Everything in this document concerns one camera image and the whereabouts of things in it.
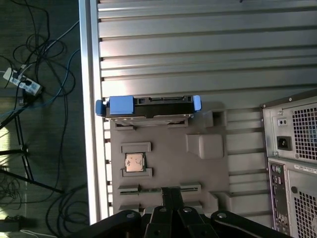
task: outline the white cable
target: white cable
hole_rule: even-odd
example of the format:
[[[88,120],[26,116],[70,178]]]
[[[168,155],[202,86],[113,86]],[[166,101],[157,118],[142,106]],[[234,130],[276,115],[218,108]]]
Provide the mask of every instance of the white cable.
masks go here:
[[[29,64],[28,66],[26,66],[25,69],[20,73],[19,76],[22,76],[22,75],[24,74],[24,72],[25,72],[29,67],[31,67],[32,65],[33,65],[33,64],[31,63],[31,64]]]
[[[47,235],[47,234],[37,233],[37,232],[29,231],[29,230],[20,230],[20,232],[28,234],[28,235],[35,236],[37,238],[39,238],[38,236],[57,238],[56,236],[51,236],[51,235]]]
[[[72,29],[75,28],[75,26],[79,23],[79,21],[77,21],[74,25],[72,25],[64,34],[62,34],[60,37],[58,37],[56,40],[54,40],[47,48],[45,51],[47,51],[50,47],[52,47],[57,41],[59,41],[61,38],[63,38],[64,36],[66,36]]]

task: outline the power strip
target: power strip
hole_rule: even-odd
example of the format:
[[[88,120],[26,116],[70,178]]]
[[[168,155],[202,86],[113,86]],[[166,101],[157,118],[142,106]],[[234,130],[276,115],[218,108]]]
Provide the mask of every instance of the power strip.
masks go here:
[[[3,75],[3,78],[5,80],[9,80],[9,82],[13,83],[15,86],[18,86],[20,84],[19,88],[25,89],[26,92],[28,92],[34,96],[38,95],[42,89],[42,86],[40,84],[34,82],[33,80],[25,77],[22,74],[18,74],[18,72],[16,70],[13,70],[13,73],[12,73],[11,68],[8,68],[6,70],[6,72]]]

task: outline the fan grille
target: fan grille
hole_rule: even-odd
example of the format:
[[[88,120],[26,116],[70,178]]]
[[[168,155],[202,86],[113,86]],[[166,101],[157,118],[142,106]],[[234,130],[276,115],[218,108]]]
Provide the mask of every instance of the fan grille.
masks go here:
[[[296,154],[300,158],[317,160],[317,108],[294,111],[293,127]]]
[[[296,223],[299,238],[315,238],[316,227],[314,217],[317,214],[317,203],[314,196],[299,192],[295,197]]]

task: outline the gray carpet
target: gray carpet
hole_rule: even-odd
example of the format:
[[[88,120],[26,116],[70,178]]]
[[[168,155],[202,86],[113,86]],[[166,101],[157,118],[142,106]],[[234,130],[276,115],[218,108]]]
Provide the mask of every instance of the gray carpet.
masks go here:
[[[78,2],[76,0],[28,0],[30,5],[45,8],[50,15],[50,28],[52,39],[56,39],[72,26],[78,19]],[[0,55],[11,60],[13,50],[26,42],[28,36],[33,33],[33,26],[30,14],[25,6],[18,6],[9,0],[0,0]],[[32,10],[35,16],[36,26],[40,29],[40,34],[46,35],[46,19],[45,15],[38,11]],[[71,33],[63,38],[67,45],[67,52],[56,58],[58,62],[66,65],[72,52],[80,48],[79,27],[77,26]],[[52,49],[52,54],[58,53],[59,46]],[[25,59],[25,52],[20,52],[20,58]],[[8,63],[0,59],[0,70],[6,70]],[[63,79],[65,70],[61,67],[55,68],[56,73]],[[72,64],[71,70],[76,76],[76,87],[68,96],[68,126],[65,133],[63,144],[63,160],[60,166],[60,178],[57,185],[60,189],[70,190],[78,185],[86,182],[86,161],[85,161],[85,143],[84,143],[84,120],[82,107],[82,85],[81,85],[81,65],[80,54],[78,53]],[[30,68],[26,75],[34,78],[34,68]],[[5,85],[5,80],[0,78],[0,87]],[[39,70],[39,78],[43,86],[55,94],[58,91],[58,84],[53,77],[51,70],[43,64]],[[66,84],[66,88],[70,88],[71,78]],[[48,101],[52,97],[44,94],[36,105]],[[13,98],[0,97],[0,114],[12,110],[14,107]],[[28,109],[21,114],[21,124],[24,133],[24,139],[30,151],[30,165],[35,180],[50,186],[55,186],[57,177],[58,151],[60,147],[61,135],[64,124],[64,101],[58,98],[53,104],[45,107]],[[16,140],[16,132],[14,123],[10,123],[4,130],[0,132],[0,149],[14,149],[18,147]],[[6,163],[10,171],[24,176],[23,164],[20,157],[11,156],[8,160],[6,157],[0,157],[0,161]],[[51,193],[49,190],[20,182],[20,195],[23,201],[40,201]],[[19,208],[19,204],[10,204],[5,206],[3,201],[1,204],[2,218],[6,215],[21,215],[26,217],[27,230],[49,234],[45,224],[45,214],[50,204],[58,197],[54,194],[49,201],[42,203],[23,204]],[[76,193],[71,201],[87,201],[87,190],[83,189]],[[72,212],[81,211],[87,213],[87,206],[84,203],[76,203],[71,207]],[[49,216],[49,221],[54,230],[56,230],[56,218],[58,215],[57,206]],[[73,231],[82,228],[82,225],[70,226]],[[21,233],[10,233],[9,237],[30,237]]]

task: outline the computer tower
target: computer tower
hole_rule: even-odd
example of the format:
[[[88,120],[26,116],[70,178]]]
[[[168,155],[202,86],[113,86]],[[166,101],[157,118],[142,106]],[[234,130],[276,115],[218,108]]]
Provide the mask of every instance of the computer tower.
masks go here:
[[[263,104],[274,229],[317,237],[317,91]]]

